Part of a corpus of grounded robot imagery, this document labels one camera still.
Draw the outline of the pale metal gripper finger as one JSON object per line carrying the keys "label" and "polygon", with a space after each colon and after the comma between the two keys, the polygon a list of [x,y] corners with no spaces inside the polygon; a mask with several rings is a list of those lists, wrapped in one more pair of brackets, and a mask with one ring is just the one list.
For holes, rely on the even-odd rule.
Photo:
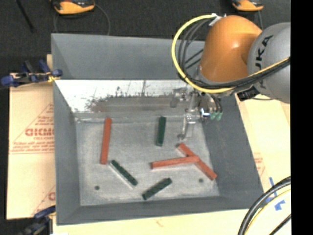
{"label": "pale metal gripper finger", "polygon": [[193,136],[194,128],[196,126],[196,121],[188,121],[186,124],[186,137],[191,138]]}
{"label": "pale metal gripper finger", "polygon": [[184,119],[183,119],[182,130],[178,134],[178,139],[179,140],[184,140],[186,138],[191,137],[191,127],[190,127],[190,124],[191,124],[191,116],[186,114],[184,116]]}

